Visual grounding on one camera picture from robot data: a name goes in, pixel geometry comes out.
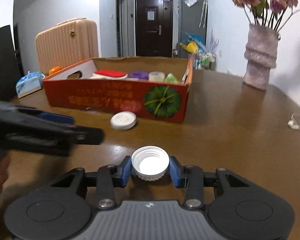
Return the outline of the black paper bag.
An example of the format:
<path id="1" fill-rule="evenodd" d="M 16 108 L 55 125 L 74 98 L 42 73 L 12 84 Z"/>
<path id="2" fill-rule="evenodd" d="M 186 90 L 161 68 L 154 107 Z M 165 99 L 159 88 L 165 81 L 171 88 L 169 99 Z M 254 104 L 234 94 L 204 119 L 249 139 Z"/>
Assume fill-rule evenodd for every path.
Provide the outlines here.
<path id="1" fill-rule="evenodd" d="M 17 93 L 15 86 L 21 78 L 9 25 L 0 28 L 0 100 L 10 101 Z"/>

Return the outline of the red cardboard pumpkin box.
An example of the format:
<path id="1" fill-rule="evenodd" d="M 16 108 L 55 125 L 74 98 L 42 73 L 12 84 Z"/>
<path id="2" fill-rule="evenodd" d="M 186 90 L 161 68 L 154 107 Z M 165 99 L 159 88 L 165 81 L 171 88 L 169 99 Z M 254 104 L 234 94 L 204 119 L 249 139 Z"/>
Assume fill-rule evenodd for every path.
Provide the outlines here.
<path id="1" fill-rule="evenodd" d="M 137 71 L 173 74 L 178 83 L 147 80 L 93 79 L 98 70 L 131 74 Z M 53 107 L 118 113 L 130 111 L 147 119 L 182 123 L 192 83 L 192 62 L 168 57 L 117 57 L 86 59 L 43 80 Z"/>

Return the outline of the purple ribbed bottle cap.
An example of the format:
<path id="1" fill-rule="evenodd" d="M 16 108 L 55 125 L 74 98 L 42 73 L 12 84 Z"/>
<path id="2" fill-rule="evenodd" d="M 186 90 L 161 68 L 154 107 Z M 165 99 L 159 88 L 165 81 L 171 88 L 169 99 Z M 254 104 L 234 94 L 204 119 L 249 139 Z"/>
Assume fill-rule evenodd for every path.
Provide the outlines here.
<path id="1" fill-rule="evenodd" d="M 141 80 L 148 80 L 149 74 L 144 71 L 137 71 L 137 72 L 132 72 L 129 74 L 129 78 L 132 79 L 141 79 Z"/>

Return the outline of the grey refrigerator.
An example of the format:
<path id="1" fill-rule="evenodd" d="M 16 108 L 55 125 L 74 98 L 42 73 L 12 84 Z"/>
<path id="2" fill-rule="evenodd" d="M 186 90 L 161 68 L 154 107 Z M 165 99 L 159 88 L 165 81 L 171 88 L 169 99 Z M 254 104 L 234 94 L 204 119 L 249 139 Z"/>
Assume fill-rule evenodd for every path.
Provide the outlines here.
<path id="1" fill-rule="evenodd" d="M 189 35 L 198 36 L 200 42 L 206 45 L 207 5 L 207 0 L 179 0 L 179 58 L 188 58 L 188 52 L 179 44 L 185 44 Z"/>

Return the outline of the translucent white plastic container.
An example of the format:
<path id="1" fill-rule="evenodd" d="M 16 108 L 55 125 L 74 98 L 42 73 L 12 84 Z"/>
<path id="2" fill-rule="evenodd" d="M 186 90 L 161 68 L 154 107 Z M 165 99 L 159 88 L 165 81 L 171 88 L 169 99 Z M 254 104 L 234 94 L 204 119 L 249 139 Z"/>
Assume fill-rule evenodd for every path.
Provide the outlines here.
<path id="1" fill-rule="evenodd" d="M 150 72 L 148 75 L 148 80 L 150 82 L 164 82 L 165 73 L 163 72 Z"/>

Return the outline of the yellow watering can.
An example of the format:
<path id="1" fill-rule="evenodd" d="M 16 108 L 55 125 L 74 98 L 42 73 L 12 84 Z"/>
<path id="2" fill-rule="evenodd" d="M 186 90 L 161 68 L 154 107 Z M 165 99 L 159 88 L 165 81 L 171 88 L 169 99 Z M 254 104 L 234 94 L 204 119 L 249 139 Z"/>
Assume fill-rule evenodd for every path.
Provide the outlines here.
<path id="1" fill-rule="evenodd" d="M 187 51 L 189 54 L 195 54 L 198 51 L 198 45 L 194 41 L 186 41 L 186 43 L 179 43 L 179 46 Z"/>

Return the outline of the orange fruit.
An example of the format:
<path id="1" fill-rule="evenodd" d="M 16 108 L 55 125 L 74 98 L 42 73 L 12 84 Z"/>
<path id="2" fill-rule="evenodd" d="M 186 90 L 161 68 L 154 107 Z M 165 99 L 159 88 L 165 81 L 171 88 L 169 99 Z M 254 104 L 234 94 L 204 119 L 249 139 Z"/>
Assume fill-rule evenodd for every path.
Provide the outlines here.
<path id="1" fill-rule="evenodd" d="M 56 72 L 62 70 L 62 67 L 60 66 L 55 66 L 55 67 L 52 67 L 50 70 L 49 70 L 49 75 L 53 75 L 55 74 Z"/>

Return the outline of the white threaded bottle cap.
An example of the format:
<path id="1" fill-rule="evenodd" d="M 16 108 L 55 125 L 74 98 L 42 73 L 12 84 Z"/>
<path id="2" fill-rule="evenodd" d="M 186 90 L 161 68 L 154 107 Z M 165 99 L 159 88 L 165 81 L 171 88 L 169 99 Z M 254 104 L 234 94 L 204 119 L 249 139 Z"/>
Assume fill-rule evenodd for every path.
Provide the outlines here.
<path id="1" fill-rule="evenodd" d="M 162 148 L 144 146 L 132 154 L 131 161 L 137 177 L 145 181 L 156 181 L 165 175 L 170 157 Z"/>

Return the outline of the green spray bottle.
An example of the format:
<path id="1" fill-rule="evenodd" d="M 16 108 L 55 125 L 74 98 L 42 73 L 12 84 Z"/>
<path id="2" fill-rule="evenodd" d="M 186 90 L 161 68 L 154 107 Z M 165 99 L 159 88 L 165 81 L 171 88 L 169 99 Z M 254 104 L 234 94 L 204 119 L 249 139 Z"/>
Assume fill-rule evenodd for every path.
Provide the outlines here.
<path id="1" fill-rule="evenodd" d="M 173 84 L 179 83 L 178 79 L 172 73 L 169 73 L 165 77 L 164 82 L 166 82 L 166 83 L 173 83 Z"/>

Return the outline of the dark brown entrance door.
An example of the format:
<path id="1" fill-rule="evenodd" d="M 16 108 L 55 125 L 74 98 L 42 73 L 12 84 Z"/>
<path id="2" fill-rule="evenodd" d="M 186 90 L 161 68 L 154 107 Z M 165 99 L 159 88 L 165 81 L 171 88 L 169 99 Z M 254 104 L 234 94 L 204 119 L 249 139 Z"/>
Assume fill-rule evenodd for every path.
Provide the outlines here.
<path id="1" fill-rule="evenodd" d="M 137 56 L 172 56 L 173 0 L 135 0 Z"/>

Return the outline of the dried pink roses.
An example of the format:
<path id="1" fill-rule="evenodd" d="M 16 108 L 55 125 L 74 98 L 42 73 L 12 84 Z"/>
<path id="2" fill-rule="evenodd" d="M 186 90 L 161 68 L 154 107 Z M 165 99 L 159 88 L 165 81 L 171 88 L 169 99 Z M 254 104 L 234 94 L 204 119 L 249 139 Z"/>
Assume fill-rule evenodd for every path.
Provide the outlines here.
<path id="1" fill-rule="evenodd" d="M 298 0 L 232 0 L 233 4 L 250 15 L 250 24 L 264 26 L 279 33 L 295 14 L 300 12 Z"/>

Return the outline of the pink ribbed suitcase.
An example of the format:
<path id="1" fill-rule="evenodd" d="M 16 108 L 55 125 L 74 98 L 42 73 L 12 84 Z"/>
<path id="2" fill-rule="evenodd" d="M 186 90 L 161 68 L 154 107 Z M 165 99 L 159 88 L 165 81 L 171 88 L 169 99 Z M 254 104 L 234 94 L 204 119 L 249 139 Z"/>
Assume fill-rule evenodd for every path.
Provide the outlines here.
<path id="1" fill-rule="evenodd" d="M 39 69 L 47 74 L 53 67 L 66 68 L 99 56 L 97 24 L 74 18 L 40 32 L 35 38 Z"/>

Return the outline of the red white lint brush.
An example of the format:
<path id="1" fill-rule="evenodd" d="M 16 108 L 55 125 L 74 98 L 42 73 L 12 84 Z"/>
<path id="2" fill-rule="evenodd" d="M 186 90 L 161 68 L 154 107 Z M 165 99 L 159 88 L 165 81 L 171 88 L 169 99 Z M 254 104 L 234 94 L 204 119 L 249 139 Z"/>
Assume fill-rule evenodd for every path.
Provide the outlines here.
<path id="1" fill-rule="evenodd" d="M 100 79 L 100 80 L 122 80 L 126 79 L 128 74 L 125 72 L 117 70 L 97 70 L 93 73 L 90 79 Z"/>

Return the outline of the pink textured vase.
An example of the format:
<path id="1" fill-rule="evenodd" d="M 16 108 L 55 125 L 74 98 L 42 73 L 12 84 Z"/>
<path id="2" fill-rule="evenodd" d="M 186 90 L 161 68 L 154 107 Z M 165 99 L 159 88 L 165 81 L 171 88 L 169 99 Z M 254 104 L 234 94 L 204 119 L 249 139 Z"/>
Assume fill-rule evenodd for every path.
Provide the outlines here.
<path id="1" fill-rule="evenodd" d="M 281 36 L 264 25 L 249 25 L 244 57 L 247 68 L 243 82 L 258 90 L 266 90 L 270 71 L 276 68 L 277 48 Z"/>

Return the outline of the white round lid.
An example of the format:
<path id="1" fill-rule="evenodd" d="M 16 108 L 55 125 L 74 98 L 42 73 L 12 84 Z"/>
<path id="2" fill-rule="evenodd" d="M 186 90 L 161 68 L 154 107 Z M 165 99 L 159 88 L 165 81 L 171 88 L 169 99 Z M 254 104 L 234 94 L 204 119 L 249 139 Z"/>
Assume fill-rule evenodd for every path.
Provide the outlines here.
<path id="1" fill-rule="evenodd" d="M 133 112 L 129 111 L 119 112 L 115 114 L 110 120 L 110 124 L 113 129 L 124 131 L 133 128 L 136 123 L 136 115 Z"/>

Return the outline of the blue tissue pack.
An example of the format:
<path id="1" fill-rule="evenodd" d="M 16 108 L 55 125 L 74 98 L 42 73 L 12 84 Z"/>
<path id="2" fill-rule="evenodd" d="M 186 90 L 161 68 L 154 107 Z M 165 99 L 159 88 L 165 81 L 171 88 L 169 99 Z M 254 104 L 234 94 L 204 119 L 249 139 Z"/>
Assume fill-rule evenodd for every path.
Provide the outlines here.
<path id="1" fill-rule="evenodd" d="M 22 77 L 16 84 L 15 89 L 18 98 L 23 98 L 31 93 L 41 90 L 43 87 L 43 78 L 41 72 L 30 72 Z"/>

